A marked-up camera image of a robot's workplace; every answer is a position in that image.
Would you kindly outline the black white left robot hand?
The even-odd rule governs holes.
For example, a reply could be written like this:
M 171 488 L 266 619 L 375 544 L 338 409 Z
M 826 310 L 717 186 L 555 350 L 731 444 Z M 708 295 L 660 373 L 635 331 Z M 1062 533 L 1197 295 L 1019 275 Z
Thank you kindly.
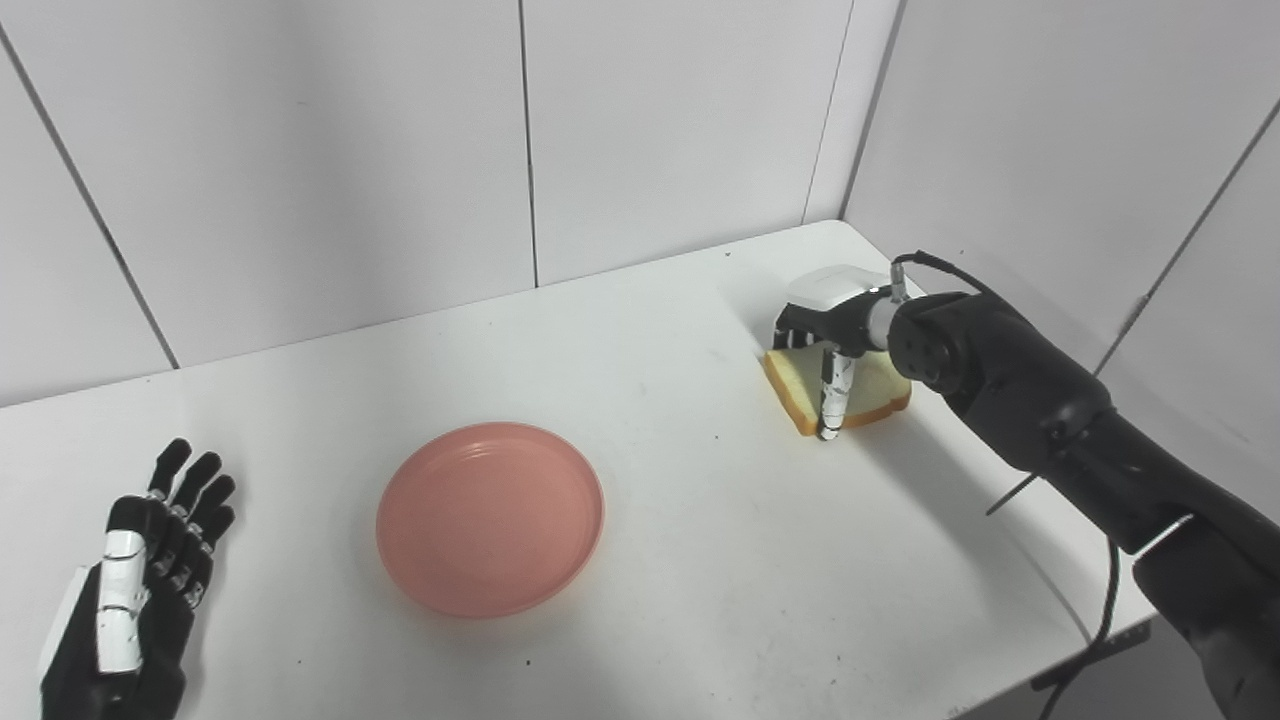
M 147 489 L 111 506 L 97 562 L 76 574 L 40 660 L 44 719 L 173 719 L 182 667 L 236 519 L 236 482 L 215 452 L 173 439 Z

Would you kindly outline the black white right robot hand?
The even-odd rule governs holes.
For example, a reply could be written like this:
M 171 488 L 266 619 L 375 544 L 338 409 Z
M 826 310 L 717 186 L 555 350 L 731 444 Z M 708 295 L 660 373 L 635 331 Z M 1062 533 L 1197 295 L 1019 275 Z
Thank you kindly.
M 814 332 L 805 311 L 823 315 L 864 293 L 877 293 L 884 275 L 850 265 L 827 266 L 792 281 L 774 324 L 763 366 L 783 410 L 801 436 L 823 441 L 905 409 L 911 386 L 886 352 L 846 354 Z

